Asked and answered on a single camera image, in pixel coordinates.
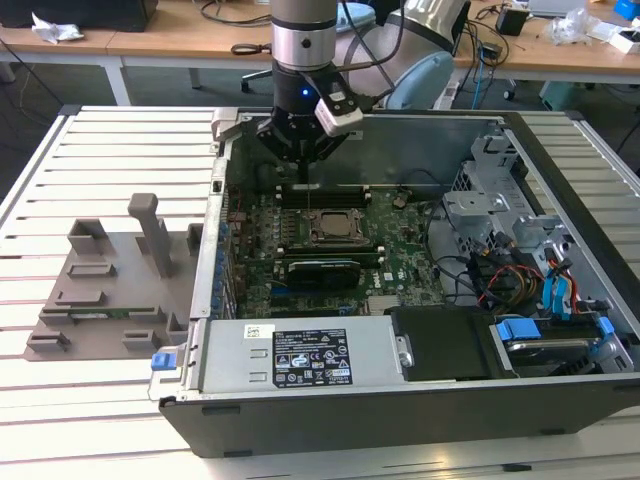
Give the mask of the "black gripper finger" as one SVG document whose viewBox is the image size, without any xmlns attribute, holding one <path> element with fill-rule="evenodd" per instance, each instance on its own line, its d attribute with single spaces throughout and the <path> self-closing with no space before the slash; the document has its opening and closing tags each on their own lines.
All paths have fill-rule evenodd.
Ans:
<svg viewBox="0 0 640 480">
<path fill-rule="evenodd" d="M 326 134 L 313 134 L 303 147 L 303 183 L 309 183 L 310 165 L 326 160 L 345 140 L 347 135 L 330 137 Z"/>
<path fill-rule="evenodd" d="M 270 116 L 260 123 L 256 136 L 280 161 L 297 167 L 299 184 L 305 182 L 304 139 L 298 119 L 293 116 Z"/>
</svg>

